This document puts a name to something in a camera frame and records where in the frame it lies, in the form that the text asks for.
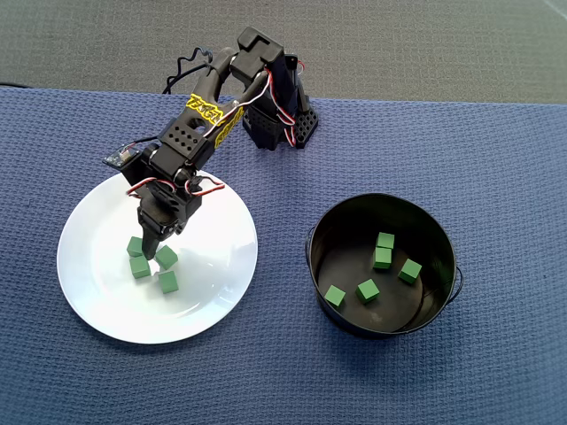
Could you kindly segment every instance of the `yellow sticker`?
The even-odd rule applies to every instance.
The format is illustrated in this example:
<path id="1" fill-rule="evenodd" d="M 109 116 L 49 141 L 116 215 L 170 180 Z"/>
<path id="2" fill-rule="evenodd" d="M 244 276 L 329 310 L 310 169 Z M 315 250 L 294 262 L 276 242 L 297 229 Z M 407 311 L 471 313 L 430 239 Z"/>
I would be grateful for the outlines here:
<path id="1" fill-rule="evenodd" d="M 187 101 L 186 106 L 197 111 L 201 117 L 209 121 L 211 124 L 220 120 L 224 115 L 224 112 L 215 104 L 209 104 L 203 100 L 203 97 L 196 95 L 195 93 L 191 93 L 191 97 Z"/>
<path id="2" fill-rule="evenodd" d="M 214 141 L 215 149 L 221 146 L 221 143 L 224 142 L 224 139 L 226 139 L 227 135 L 229 135 L 229 133 L 232 131 L 232 128 L 234 128 L 234 126 L 237 124 L 237 122 L 240 121 L 240 119 L 244 114 L 245 114 L 244 108 L 238 109 L 238 112 L 234 116 L 234 118 L 230 120 L 229 123 L 226 126 L 224 126 L 224 128 L 219 133 L 219 135 L 216 136 L 216 140 Z"/>

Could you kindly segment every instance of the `mounting hole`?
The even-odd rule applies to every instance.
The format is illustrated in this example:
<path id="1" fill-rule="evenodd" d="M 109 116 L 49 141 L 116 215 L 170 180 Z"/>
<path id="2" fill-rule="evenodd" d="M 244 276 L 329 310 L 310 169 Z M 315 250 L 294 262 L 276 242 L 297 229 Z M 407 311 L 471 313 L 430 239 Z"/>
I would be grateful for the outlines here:
<path id="1" fill-rule="evenodd" d="M 189 127 L 193 128 L 198 133 L 205 132 L 205 120 L 200 118 L 191 118 L 189 120 Z"/>

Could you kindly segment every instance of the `black metal pot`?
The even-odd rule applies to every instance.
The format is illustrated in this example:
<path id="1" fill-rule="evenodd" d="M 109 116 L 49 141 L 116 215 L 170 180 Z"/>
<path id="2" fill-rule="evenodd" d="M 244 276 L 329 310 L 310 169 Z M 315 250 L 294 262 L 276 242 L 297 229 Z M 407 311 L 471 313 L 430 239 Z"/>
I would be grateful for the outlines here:
<path id="1" fill-rule="evenodd" d="M 379 232 L 395 235 L 387 270 L 372 267 Z M 386 194 L 351 197 L 333 206 L 307 235 L 306 258 L 321 308 L 342 329 L 367 338 L 407 334 L 427 326 L 464 284 L 445 230 L 419 206 Z M 406 259 L 422 265 L 413 284 L 398 278 Z M 456 271 L 461 284 L 451 297 Z M 370 278 L 380 294 L 364 305 L 355 290 Z M 338 309 L 324 298 L 331 285 L 346 293 Z"/>

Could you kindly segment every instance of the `blue fabric surface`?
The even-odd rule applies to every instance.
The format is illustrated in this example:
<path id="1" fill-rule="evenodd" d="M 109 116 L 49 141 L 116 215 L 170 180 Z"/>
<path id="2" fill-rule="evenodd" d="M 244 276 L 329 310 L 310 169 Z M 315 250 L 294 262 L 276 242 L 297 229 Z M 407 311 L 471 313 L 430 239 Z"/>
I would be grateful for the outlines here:
<path id="1" fill-rule="evenodd" d="M 567 106 L 315 99 L 304 151 L 241 127 L 206 164 L 248 205 L 260 253 L 218 325 L 174 344 L 112 340 L 58 284 L 59 234 L 184 96 L 0 89 L 2 423 L 563 424 Z M 366 341 L 315 302 L 307 231 L 337 201 L 404 197 L 445 228 L 467 278 L 428 327 Z"/>

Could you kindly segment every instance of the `green wooden block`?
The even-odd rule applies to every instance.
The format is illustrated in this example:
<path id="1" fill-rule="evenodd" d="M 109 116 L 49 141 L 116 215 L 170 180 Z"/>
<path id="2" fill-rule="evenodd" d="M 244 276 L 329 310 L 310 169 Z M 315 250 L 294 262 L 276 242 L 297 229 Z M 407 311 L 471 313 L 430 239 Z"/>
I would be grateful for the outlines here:
<path id="1" fill-rule="evenodd" d="M 380 248 L 388 248 L 390 250 L 393 250 L 393 239 L 394 239 L 394 235 L 380 232 L 378 233 L 376 246 L 379 246 Z"/>
<path id="2" fill-rule="evenodd" d="M 148 260 L 145 259 L 144 256 L 130 259 L 130 270 L 132 270 L 132 275 L 136 279 L 149 276 L 151 274 L 150 263 L 148 263 Z"/>
<path id="3" fill-rule="evenodd" d="M 140 257 L 144 253 L 142 252 L 142 238 L 132 236 L 130 237 L 130 242 L 128 243 L 128 255 L 130 257 Z"/>
<path id="4" fill-rule="evenodd" d="M 392 263 L 392 250 L 377 247 L 374 250 L 374 268 L 390 268 Z"/>
<path id="5" fill-rule="evenodd" d="M 166 245 L 156 253 L 155 259 L 160 267 L 168 270 L 177 262 L 177 254 L 175 254 L 173 250 Z"/>
<path id="6" fill-rule="evenodd" d="M 340 304 L 343 302 L 343 299 L 345 299 L 345 292 L 343 290 L 340 290 L 336 286 L 331 285 L 329 290 L 325 294 L 325 299 L 329 301 L 329 304 L 331 304 L 333 307 L 339 308 Z"/>
<path id="7" fill-rule="evenodd" d="M 161 286 L 161 291 L 164 294 L 179 290 L 179 287 L 177 286 L 177 279 L 175 278 L 175 273 L 173 270 L 170 270 L 169 272 L 161 273 L 158 275 L 158 277 L 159 277 L 159 286 Z"/>
<path id="8" fill-rule="evenodd" d="M 404 264 L 404 267 L 401 268 L 400 274 L 398 277 L 403 279 L 407 283 L 413 283 L 416 281 L 419 272 L 422 270 L 421 265 L 417 264 L 415 261 L 408 259 Z"/>
<path id="9" fill-rule="evenodd" d="M 379 293 L 380 290 L 372 279 L 368 279 L 366 282 L 361 283 L 360 285 L 358 285 L 358 288 L 356 288 L 356 295 L 363 304 L 372 301 L 378 296 Z"/>

